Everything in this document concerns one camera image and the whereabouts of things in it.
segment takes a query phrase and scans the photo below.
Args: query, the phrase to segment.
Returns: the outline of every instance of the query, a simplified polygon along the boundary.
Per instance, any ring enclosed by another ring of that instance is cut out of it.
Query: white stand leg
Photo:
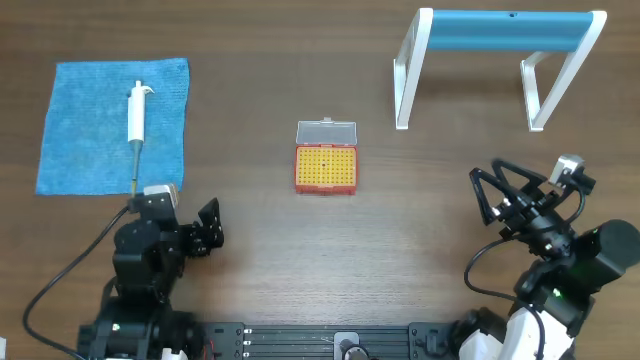
[[[393,90],[396,111],[396,129],[409,128],[409,115],[418,87],[424,54],[427,51],[433,9],[422,8],[409,26],[398,57],[393,60]]]
[[[549,120],[549,116],[551,116],[562,95],[567,90],[567,87],[569,87],[571,80],[573,80],[584,59],[589,55],[593,44],[595,44],[598,39],[604,23],[607,21],[607,13],[605,11],[592,11],[591,13],[593,14],[591,26],[580,41],[576,51],[567,55],[560,74],[542,106],[540,106],[540,99],[538,97],[538,86],[536,84],[534,68],[538,62],[546,58],[549,54],[536,52],[520,63],[529,131],[543,130],[544,124]]]

